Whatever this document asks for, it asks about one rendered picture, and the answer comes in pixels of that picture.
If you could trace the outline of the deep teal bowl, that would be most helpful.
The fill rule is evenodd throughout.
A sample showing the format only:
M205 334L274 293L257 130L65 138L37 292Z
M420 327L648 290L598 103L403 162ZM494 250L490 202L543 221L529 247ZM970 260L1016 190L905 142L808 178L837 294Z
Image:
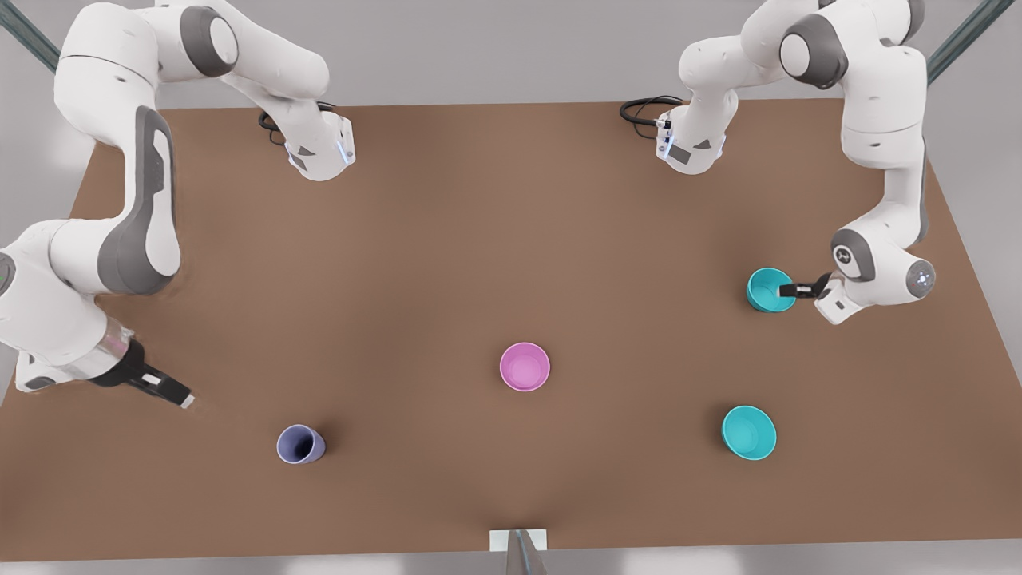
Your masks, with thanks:
M759 312L787 312L795 305L796 298L781 295L780 287L792 283L793 281L787 273L774 267L762 267L748 278L746 299L754 309Z

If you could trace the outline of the wide teal bowl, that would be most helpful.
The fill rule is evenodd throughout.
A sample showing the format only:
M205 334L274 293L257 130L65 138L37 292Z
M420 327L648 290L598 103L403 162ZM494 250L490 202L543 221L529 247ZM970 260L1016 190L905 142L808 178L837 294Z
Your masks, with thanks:
M776 448L778 435L770 415L755 406L731 408L721 425L727 449L744 461L763 461Z

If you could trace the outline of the pink bowl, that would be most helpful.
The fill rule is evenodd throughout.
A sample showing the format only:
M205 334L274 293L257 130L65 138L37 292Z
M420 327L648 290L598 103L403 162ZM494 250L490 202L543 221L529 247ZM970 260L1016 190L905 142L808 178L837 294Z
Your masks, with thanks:
M511 345L499 361L501 379L515 391L529 392L540 389L551 374L551 363L546 351L536 343L520 342Z

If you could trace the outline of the purple cup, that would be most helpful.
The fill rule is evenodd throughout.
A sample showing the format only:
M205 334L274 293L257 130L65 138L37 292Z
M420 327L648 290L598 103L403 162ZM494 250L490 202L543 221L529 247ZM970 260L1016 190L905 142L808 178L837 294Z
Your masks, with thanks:
M276 454L289 465L306 465L325 454L326 443L317 430L296 423L279 434Z

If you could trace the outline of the silver frame post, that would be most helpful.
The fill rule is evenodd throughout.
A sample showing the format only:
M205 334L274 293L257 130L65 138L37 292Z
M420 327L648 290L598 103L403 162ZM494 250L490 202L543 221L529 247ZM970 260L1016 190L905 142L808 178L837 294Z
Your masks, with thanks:
M7 30L48 70L56 73L61 51L11 0L0 0L0 28Z
M505 575L548 575L529 530L508 532Z
M981 0L975 10L928 57L928 85L931 86L946 71L1014 2L1015 0Z

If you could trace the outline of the silver post foot plate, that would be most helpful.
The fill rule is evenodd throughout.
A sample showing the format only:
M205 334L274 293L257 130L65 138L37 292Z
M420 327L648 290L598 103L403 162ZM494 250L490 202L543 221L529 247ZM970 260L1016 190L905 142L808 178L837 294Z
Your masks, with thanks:
M546 529L490 530L489 552L521 549L521 545L525 542L526 538L532 542L532 546L537 552L544 552L549 548Z

